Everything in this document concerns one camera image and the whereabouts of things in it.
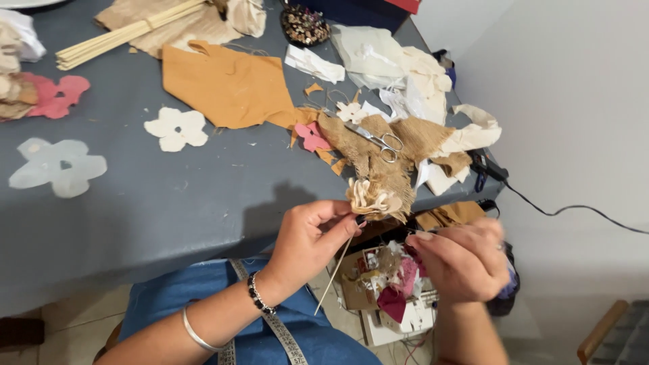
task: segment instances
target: gray table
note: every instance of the gray table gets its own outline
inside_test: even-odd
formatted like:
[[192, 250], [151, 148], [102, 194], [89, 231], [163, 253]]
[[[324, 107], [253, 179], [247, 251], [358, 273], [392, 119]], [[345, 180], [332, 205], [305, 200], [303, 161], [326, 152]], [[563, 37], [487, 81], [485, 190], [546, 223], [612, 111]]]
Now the gray table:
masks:
[[[289, 132], [270, 123], [225, 130], [202, 147], [162, 152], [142, 123], [155, 119], [161, 104], [189, 108], [162, 89], [160, 62], [145, 53], [130, 54], [122, 45], [72, 71], [56, 69], [56, 51], [105, 32], [92, 17], [110, 3], [76, 0], [33, 12], [48, 55], [23, 64], [23, 70], [53, 79], [81, 75], [92, 87], [60, 120], [0, 123], [5, 181], [0, 184], [0, 316], [81, 288], [143, 281], [216, 255], [252, 255], [274, 240], [287, 209], [316, 199], [344, 199], [347, 180], [315, 154], [286, 149]], [[265, 34], [236, 42], [283, 58], [287, 43], [278, 22], [280, 5], [268, 4]], [[425, 49], [410, 20], [395, 38]], [[313, 50], [341, 63], [329, 42]], [[284, 75], [295, 105], [306, 102], [302, 91], [313, 79], [291, 67]], [[335, 88], [350, 97], [356, 91], [349, 80]], [[455, 93], [447, 97], [450, 105], [459, 103]], [[388, 112], [374, 93], [364, 90], [360, 100], [365, 99]], [[462, 115], [449, 116], [447, 124], [468, 122]], [[212, 134], [212, 128], [206, 131]], [[73, 199], [55, 197], [49, 184], [11, 189], [7, 179], [25, 163], [16, 148], [30, 137], [51, 143], [81, 140], [91, 155], [106, 157], [108, 171]], [[497, 195], [499, 185], [492, 179], [481, 194], [473, 193], [475, 178], [472, 172], [440, 197], [423, 186], [413, 211]]]

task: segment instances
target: bundle of wooden sticks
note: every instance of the bundle of wooden sticks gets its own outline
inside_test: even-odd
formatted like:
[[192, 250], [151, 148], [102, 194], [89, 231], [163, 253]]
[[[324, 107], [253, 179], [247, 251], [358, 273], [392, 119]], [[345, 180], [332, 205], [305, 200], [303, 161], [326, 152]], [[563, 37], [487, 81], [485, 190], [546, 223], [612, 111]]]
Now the bundle of wooden sticks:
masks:
[[144, 20], [73, 45], [56, 53], [58, 68], [73, 69], [111, 49], [202, 9], [205, 0], [189, 0]]

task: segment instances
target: wooden skewer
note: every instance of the wooden skewer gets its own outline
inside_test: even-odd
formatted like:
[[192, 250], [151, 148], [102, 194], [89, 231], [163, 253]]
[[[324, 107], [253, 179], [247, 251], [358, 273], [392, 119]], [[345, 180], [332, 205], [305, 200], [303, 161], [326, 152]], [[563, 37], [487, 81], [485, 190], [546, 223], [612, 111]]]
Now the wooden skewer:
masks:
[[69, 70], [152, 30], [199, 11], [205, 0], [189, 0], [146, 20], [86, 40], [56, 53], [58, 68]]
[[336, 272], [338, 271], [338, 268], [340, 267], [340, 263], [343, 261], [343, 258], [345, 258], [345, 253], [347, 252], [347, 248], [349, 247], [349, 244], [352, 242], [352, 239], [354, 237], [351, 236], [349, 240], [347, 240], [347, 243], [345, 244], [345, 248], [343, 249], [343, 254], [340, 256], [340, 260], [338, 260], [338, 263], [336, 264], [336, 268], [334, 269], [333, 274], [331, 274], [331, 278], [329, 278], [329, 284], [326, 285], [326, 289], [323, 292], [322, 298], [320, 298], [320, 302], [318, 302], [318, 306], [315, 308], [315, 312], [313, 315], [318, 314], [318, 309], [320, 309], [320, 306], [323, 304], [323, 300], [325, 300], [325, 295], [327, 291], [329, 291], [329, 287], [331, 286], [331, 283], [334, 281], [334, 277], [336, 276]]

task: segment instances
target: hand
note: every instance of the hand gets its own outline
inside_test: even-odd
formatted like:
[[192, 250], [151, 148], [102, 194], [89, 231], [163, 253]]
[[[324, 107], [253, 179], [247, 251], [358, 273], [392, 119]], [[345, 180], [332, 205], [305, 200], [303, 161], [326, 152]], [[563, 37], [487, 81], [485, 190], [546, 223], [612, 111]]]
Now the hand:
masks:
[[287, 211], [268, 265], [256, 276], [258, 291], [277, 292], [278, 303], [313, 279], [352, 236], [361, 234], [347, 201], [320, 200]]
[[440, 298], [466, 303], [489, 301], [509, 283], [502, 238], [498, 221], [480, 218], [437, 234], [417, 232], [406, 243], [421, 255]]

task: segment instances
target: bracelet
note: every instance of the bracelet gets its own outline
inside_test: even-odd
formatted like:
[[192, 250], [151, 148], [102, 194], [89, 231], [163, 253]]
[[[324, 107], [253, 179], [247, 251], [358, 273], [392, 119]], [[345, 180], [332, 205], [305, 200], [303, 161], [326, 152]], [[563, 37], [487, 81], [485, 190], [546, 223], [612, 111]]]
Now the bracelet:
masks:
[[187, 307], [189, 305], [190, 304], [188, 303], [184, 307], [182, 307], [182, 321], [183, 321], [183, 323], [185, 323], [185, 329], [187, 330], [187, 333], [189, 334], [191, 339], [194, 340], [197, 344], [199, 344], [202, 348], [204, 348], [207, 351], [211, 351], [211, 352], [214, 352], [214, 353], [223, 351], [225, 349], [225, 347], [213, 347], [213, 346], [208, 345], [191, 328], [190, 322], [187, 320]]
[[259, 296], [259, 292], [257, 292], [257, 287], [255, 287], [254, 285], [254, 276], [257, 273], [258, 271], [255, 271], [248, 277], [248, 293], [250, 293], [250, 297], [252, 298], [252, 300], [254, 300], [254, 304], [257, 306], [257, 308], [259, 308], [260, 311], [266, 314], [275, 315], [275, 313], [277, 312], [277, 307], [268, 307], [266, 303], [263, 302], [262, 297]]

